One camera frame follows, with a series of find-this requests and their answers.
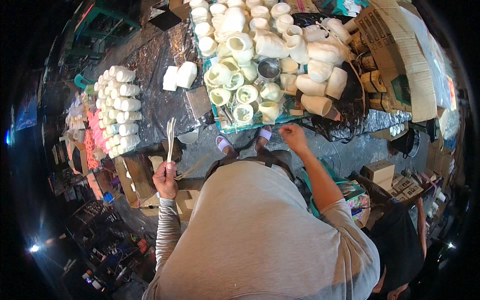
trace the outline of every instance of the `light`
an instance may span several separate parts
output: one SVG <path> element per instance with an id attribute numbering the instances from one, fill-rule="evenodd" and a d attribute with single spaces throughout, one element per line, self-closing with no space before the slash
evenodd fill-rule
<path id="1" fill-rule="evenodd" d="M 7 145 L 11 145 L 10 142 L 11 142 L 11 140 L 10 140 L 10 131 L 7 130 L 7 134 L 5 135 L 5 143 L 6 143 Z"/>

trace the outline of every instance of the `bundle of sticks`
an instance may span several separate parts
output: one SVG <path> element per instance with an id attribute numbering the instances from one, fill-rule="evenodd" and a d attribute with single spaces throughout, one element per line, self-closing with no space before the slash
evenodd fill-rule
<path id="1" fill-rule="evenodd" d="M 173 152 L 173 139 L 175 138 L 175 123 L 177 119 L 171 118 L 167 122 L 167 138 L 168 138 L 168 154 L 167 154 L 167 162 L 170 163 L 172 161 L 172 152 Z"/>

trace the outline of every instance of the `teal tray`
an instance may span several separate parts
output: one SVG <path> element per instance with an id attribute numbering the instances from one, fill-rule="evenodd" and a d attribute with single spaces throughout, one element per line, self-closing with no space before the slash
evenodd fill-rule
<path id="1" fill-rule="evenodd" d="M 212 63 L 210 62 L 210 59 L 208 59 L 206 62 L 203 63 L 202 65 L 202 71 L 203 74 L 207 72 L 207 70 L 212 66 Z M 280 124 L 280 123 L 287 123 L 291 122 L 293 120 L 298 120 L 298 119 L 303 119 L 305 117 L 310 116 L 310 114 L 304 110 L 303 116 L 291 116 L 289 114 L 290 109 L 295 109 L 295 97 L 290 96 L 290 95 L 284 95 L 286 102 L 283 105 L 283 111 L 282 114 L 278 116 L 278 118 L 275 120 L 275 124 Z M 212 106 L 212 111 L 214 117 L 218 117 L 218 112 L 217 112 L 217 106 L 214 105 L 212 102 L 210 102 L 210 105 Z M 229 133 L 235 133 L 238 131 L 243 131 L 243 130 L 248 130 L 248 129 L 255 129 L 258 127 L 264 126 L 262 123 L 262 113 L 257 111 L 253 115 L 253 124 L 237 124 L 237 127 L 235 128 L 234 125 L 227 126 L 225 128 L 222 128 L 220 125 L 219 121 L 216 121 L 216 127 L 218 130 L 223 133 L 223 134 L 229 134 Z"/>

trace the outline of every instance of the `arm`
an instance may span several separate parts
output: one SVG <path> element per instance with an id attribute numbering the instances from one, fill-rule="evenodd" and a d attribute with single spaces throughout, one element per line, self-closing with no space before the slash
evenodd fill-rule
<path id="1" fill-rule="evenodd" d="M 421 249 L 423 251 L 423 258 L 427 257 L 427 227 L 425 224 L 425 213 L 423 212 L 423 199 L 420 197 L 416 200 L 415 206 L 417 207 L 417 232 L 419 234 Z"/>
<path id="2" fill-rule="evenodd" d="M 170 257 L 181 236 L 177 204 L 173 200 L 177 196 L 177 183 L 174 180 L 176 171 L 175 162 L 167 164 L 164 161 L 153 175 L 153 181 L 160 197 L 155 249 L 156 271 Z"/>
<path id="3" fill-rule="evenodd" d="M 298 125 L 286 125 L 282 126 L 278 132 L 290 149 L 300 157 L 307 169 L 308 177 L 312 182 L 313 201 L 318 210 L 321 211 L 342 199 L 342 192 L 309 149 L 303 129 Z"/>
<path id="4" fill-rule="evenodd" d="M 286 125 L 279 133 L 307 169 L 313 200 L 322 221 L 337 230 L 334 237 L 339 241 L 337 263 L 345 268 L 347 291 L 351 298 L 368 298 L 380 277 L 380 258 L 375 244 L 353 222 L 342 192 L 308 148 L 303 129 Z"/>

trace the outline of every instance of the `foot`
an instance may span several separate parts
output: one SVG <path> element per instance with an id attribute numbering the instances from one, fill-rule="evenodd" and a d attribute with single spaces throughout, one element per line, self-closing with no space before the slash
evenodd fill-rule
<path id="1" fill-rule="evenodd" d="M 265 129 L 266 131 L 268 132 L 272 132 L 272 127 L 270 125 L 265 125 L 264 127 L 262 127 L 262 129 Z M 260 151 L 262 148 L 265 148 L 265 146 L 267 145 L 268 143 L 268 140 L 265 139 L 264 137 L 262 136 L 259 136 L 257 138 L 257 142 L 255 143 L 255 151 L 258 152 Z"/>
<path id="2" fill-rule="evenodd" d="M 220 145 L 220 142 L 223 140 L 224 138 L 219 136 L 217 139 L 216 139 L 216 145 Z M 232 146 L 230 145 L 227 145 L 223 148 L 222 152 L 224 154 L 226 154 L 228 157 L 231 157 L 231 158 L 237 158 L 239 156 L 239 154 L 235 151 L 235 149 L 233 149 Z"/>

